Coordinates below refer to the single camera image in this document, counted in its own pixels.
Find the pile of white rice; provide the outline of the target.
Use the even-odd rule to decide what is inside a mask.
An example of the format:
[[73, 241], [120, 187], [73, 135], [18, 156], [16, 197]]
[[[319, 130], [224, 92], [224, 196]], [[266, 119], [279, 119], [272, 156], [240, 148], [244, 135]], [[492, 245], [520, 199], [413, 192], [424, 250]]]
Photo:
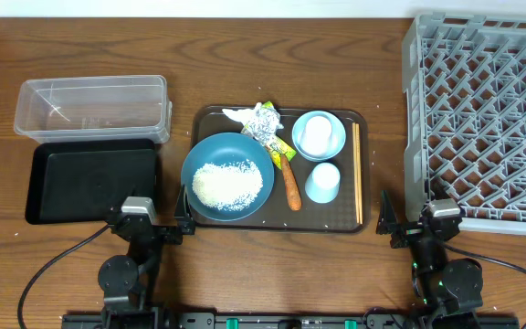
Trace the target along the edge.
[[262, 175], [250, 160], [204, 164], [192, 180], [192, 190], [200, 202], [216, 210], [244, 210], [255, 201], [262, 187]]

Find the large blue plate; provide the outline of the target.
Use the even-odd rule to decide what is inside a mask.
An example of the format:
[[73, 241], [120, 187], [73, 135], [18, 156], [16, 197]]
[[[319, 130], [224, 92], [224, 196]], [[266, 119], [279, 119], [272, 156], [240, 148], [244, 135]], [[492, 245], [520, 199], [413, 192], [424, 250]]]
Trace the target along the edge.
[[[200, 202], [192, 190], [194, 173], [200, 167], [207, 163], [224, 165], [245, 160], [253, 161], [263, 178], [263, 187], [249, 207], [241, 211], [216, 210]], [[268, 200], [275, 183], [274, 165], [267, 151], [252, 138], [240, 133], [217, 133], [199, 142], [186, 156], [181, 183], [186, 186], [189, 205], [197, 213], [216, 221], [237, 221], [255, 213]]]

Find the light blue cup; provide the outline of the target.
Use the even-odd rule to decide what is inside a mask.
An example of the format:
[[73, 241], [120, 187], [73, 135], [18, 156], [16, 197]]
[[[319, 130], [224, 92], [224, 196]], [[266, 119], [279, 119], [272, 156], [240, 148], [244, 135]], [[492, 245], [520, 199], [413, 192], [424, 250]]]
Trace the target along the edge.
[[306, 180], [306, 195], [315, 203], [330, 203], [338, 196], [340, 181], [340, 171], [334, 164], [320, 163], [313, 168]]

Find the white cup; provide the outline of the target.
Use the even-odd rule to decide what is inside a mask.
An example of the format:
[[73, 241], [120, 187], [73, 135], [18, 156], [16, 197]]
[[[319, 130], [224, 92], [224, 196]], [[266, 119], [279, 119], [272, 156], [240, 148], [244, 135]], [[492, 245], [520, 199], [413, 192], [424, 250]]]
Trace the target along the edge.
[[331, 142], [332, 126], [323, 115], [310, 117], [306, 122], [300, 137], [301, 149], [313, 157], [323, 156]]

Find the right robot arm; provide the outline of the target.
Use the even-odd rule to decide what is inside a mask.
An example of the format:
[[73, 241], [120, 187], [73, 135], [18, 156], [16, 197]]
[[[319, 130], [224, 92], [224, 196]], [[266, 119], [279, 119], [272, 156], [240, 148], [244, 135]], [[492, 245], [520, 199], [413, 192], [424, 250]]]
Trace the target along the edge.
[[482, 305], [482, 269], [473, 259], [450, 260], [444, 244], [459, 233], [463, 209], [452, 198], [433, 200], [417, 221], [397, 220], [391, 200], [381, 193], [376, 233], [391, 237], [393, 249], [410, 249], [412, 284], [424, 308], [410, 328], [478, 328], [474, 311]]

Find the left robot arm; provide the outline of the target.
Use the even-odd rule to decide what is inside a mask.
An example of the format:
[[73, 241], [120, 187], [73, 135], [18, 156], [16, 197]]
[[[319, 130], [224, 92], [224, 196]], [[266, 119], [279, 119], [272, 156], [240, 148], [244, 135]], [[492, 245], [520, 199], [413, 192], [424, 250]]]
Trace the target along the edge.
[[100, 267], [98, 283], [103, 290], [101, 329], [178, 326], [177, 316], [165, 306], [152, 303], [154, 285], [165, 245], [180, 245], [183, 236], [195, 233], [187, 192], [183, 188], [176, 201], [173, 226], [159, 225], [153, 200], [127, 196], [106, 217], [110, 231], [129, 243], [125, 255], [106, 260]]

